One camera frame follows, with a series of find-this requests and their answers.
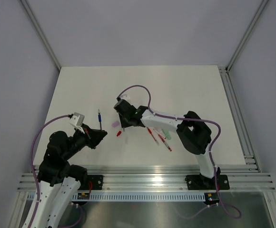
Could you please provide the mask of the red grip gel pen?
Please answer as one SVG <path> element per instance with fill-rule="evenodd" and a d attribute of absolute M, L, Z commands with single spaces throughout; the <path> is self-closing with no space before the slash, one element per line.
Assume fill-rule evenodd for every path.
<path fill-rule="evenodd" d="M 152 136 L 152 138 L 154 139 L 155 143 L 156 143 L 157 145 L 159 145 L 159 142 L 158 142 L 158 140 L 155 138 L 155 136 L 154 136 L 153 132 L 151 131 L 151 129 L 147 127 L 147 130 L 148 130 L 148 132 L 150 133 L 150 135 Z"/>

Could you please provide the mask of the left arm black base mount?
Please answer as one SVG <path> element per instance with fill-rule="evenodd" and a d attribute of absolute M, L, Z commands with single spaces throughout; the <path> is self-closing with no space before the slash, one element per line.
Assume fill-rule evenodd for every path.
<path fill-rule="evenodd" d="M 81 183 L 79 190 L 102 190 L 103 178 L 103 175 L 87 174 L 79 180 Z"/>

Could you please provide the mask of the blue grip gel pen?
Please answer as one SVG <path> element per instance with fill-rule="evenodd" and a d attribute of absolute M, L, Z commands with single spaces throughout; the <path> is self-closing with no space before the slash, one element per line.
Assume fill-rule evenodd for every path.
<path fill-rule="evenodd" d="M 99 109 L 98 109 L 98 121 L 99 121 L 100 130 L 102 131 L 102 118 L 101 118 L 101 112 Z"/>

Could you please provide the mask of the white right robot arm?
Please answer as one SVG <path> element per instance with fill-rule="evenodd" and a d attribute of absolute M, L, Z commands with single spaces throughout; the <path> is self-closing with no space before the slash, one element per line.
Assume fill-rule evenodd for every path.
<path fill-rule="evenodd" d="M 202 184 L 206 188 L 213 188 L 218 184 L 215 163 L 210 155 L 217 138 L 211 139 L 212 131 L 206 125 L 206 123 L 213 124 L 213 121 L 202 120 L 192 111 L 183 116 L 171 115 L 152 111 L 147 106 L 135 108 L 125 99 L 118 98 L 117 101 L 114 109 L 119 114 L 123 128 L 130 126 L 158 128 L 176 133 L 184 148 L 196 156 L 202 175 Z"/>

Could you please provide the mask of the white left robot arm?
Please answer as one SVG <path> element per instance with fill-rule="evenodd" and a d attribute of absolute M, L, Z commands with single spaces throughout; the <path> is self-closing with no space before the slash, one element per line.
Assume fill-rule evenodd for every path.
<path fill-rule="evenodd" d="M 56 228 L 61 217 L 78 190 L 101 190 L 102 175 L 89 175 L 86 168 L 71 165 L 68 160 L 84 147 L 95 149 L 108 133 L 84 125 L 73 136 L 64 131 L 54 132 L 39 172 L 34 173 L 36 194 L 23 224 L 25 228 Z"/>

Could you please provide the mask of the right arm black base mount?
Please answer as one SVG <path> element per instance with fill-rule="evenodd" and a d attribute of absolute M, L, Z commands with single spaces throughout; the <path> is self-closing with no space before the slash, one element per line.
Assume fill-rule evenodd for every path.
<path fill-rule="evenodd" d="M 206 178 L 202 175 L 187 175 L 185 177 L 188 190 L 216 190 L 215 178 Z M 226 175 L 217 176 L 218 190 L 229 190 L 230 185 Z"/>

